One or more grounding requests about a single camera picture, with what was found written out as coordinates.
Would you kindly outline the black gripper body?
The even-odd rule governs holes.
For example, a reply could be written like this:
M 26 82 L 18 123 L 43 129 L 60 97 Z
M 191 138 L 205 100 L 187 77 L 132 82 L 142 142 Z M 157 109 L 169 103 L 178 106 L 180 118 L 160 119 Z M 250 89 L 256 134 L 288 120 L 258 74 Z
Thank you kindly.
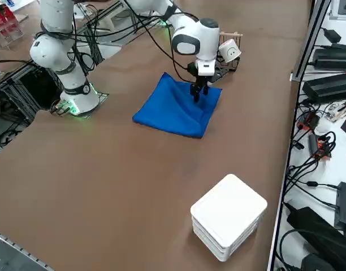
M 213 76 L 200 76 L 198 74 L 198 68 L 196 67 L 195 62 L 190 62 L 187 64 L 187 71 L 195 78 L 194 85 L 206 85 L 208 82 L 211 82 Z

